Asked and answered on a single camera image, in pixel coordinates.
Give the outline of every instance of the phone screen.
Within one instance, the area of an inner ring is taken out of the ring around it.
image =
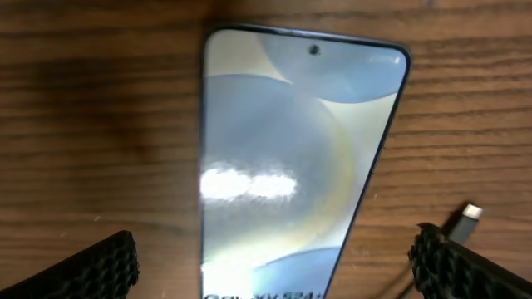
[[[386,43],[209,37],[203,298],[325,296],[409,63]]]

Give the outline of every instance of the black textured object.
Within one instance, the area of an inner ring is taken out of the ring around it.
[[[420,227],[408,257],[425,299],[532,298],[530,282],[449,240],[436,225]]]
[[[0,298],[123,299],[138,278],[135,241],[121,231],[0,291]]]

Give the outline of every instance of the phone frame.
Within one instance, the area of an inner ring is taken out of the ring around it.
[[[405,69],[405,75],[402,78],[401,85],[399,87],[399,90],[397,91],[397,97],[396,100],[393,103],[392,110],[390,111],[390,116],[388,117],[388,120],[386,122],[386,125],[384,127],[384,131],[382,132],[381,140],[379,141],[379,145],[377,147],[377,152],[375,153],[375,156],[373,157],[372,164],[370,166],[369,172],[367,173],[366,181],[364,182],[364,185],[362,187],[362,191],[360,193],[360,197],[358,198],[357,207],[355,208],[355,211],[351,217],[351,221],[349,222],[349,228],[347,228],[347,233],[345,238],[342,241],[342,246],[340,247],[340,252],[338,254],[338,257],[336,261],[334,262],[334,266],[332,267],[332,273],[328,280],[328,284],[325,287],[325,290],[323,291],[322,299],[325,299],[328,294],[329,287],[331,286],[331,282],[333,281],[334,274],[336,273],[338,263],[340,262],[340,258],[342,257],[343,250],[346,246],[347,239],[349,238],[349,235],[352,231],[352,225],[355,223],[355,219],[357,218],[358,209],[362,205],[362,200],[364,198],[364,195],[366,194],[367,186],[369,185],[369,182],[372,179],[373,176],[373,170],[375,169],[375,165],[377,164],[377,161],[379,159],[379,156],[382,152],[382,147],[384,146],[384,142],[386,141],[386,137],[388,135],[388,131],[390,129],[390,126],[392,125],[393,118],[397,111],[397,106],[399,104],[399,100],[402,97],[402,93],[405,89],[406,83],[408,82],[408,77],[410,75],[411,70],[411,61],[412,61],[412,55],[410,52],[410,49],[406,45],[403,45],[399,42],[389,42],[389,41],[383,41],[383,40],[376,40],[371,38],[365,38],[365,37],[350,37],[350,36],[344,36],[334,33],[328,33],[328,32],[315,32],[315,31],[308,31],[303,29],[296,29],[296,28],[288,28],[288,27],[269,27],[269,26],[263,26],[263,25],[254,25],[254,24],[226,24],[222,26],[218,26],[215,29],[209,31],[209,33],[204,37],[202,40],[202,48],[201,48],[201,58],[200,58],[200,67],[201,71],[199,73],[200,77],[200,86],[199,86],[199,97],[200,97],[200,105],[199,105],[199,134],[200,134],[200,159],[199,159],[199,175],[201,174],[201,160],[204,157],[204,138],[205,138],[205,132],[204,132],[204,123],[206,121],[205,119],[205,112],[206,112],[206,104],[205,104],[205,98],[204,98],[204,80],[205,80],[205,52],[207,50],[207,41],[210,39],[211,36],[213,36],[216,32],[222,31],[222,30],[239,30],[239,31],[246,31],[246,32],[257,32],[257,33],[268,33],[268,34],[275,34],[275,35],[281,35],[286,37],[302,37],[307,38],[311,40],[321,40],[321,41],[329,41],[329,42],[343,42],[348,44],[356,44],[356,45],[364,45],[364,46],[372,46],[372,47],[385,47],[385,48],[391,48],[400,51],[406,58],[406,69]],[[204,236],[204,205],[201,202],[201,195],[200,195],[200,183],[198,183],[198,195],[199,195],[199,220],[200,220],[200,240],[199,240],[199,295],[200,299],[204,299],[204,293],[203,293],[203,273],[201,271],[201,265],[203,264],[203,236]]]

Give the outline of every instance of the wooden surface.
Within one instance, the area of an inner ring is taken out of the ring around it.
[[[532,280],[532,2],[1,0],[0,287],[129,229],[128,296],[198,296],[200,41],[215,20],[405,42],[415,65],[330,298],[377,298],[419,222]]]

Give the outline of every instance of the smartphone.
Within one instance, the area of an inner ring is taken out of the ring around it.
[[[392,42],[238,25],[204,45],[201,296],[320,299],[411,65]]]

